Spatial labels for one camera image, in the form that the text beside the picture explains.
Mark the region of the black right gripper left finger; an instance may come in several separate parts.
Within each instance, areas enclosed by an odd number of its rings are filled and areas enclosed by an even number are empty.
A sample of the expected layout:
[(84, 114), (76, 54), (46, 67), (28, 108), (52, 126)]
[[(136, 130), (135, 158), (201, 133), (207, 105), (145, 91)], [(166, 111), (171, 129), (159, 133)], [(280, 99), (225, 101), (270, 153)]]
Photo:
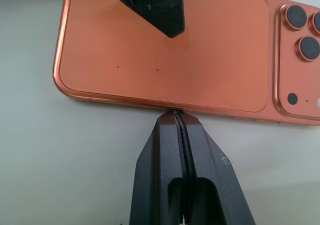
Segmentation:
[(129, 224), (186, 225), (188, 171), (182, 111), (157, 120), (135, 167)]

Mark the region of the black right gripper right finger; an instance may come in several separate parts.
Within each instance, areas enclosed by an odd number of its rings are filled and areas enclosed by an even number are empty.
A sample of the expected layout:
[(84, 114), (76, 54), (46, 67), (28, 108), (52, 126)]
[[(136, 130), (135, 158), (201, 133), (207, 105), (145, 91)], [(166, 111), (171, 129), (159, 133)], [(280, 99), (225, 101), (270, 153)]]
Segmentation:
[(186, 225), (253, 225), (229, 158), (200, 121), (177, 114), (186, 178), (183, 218)]

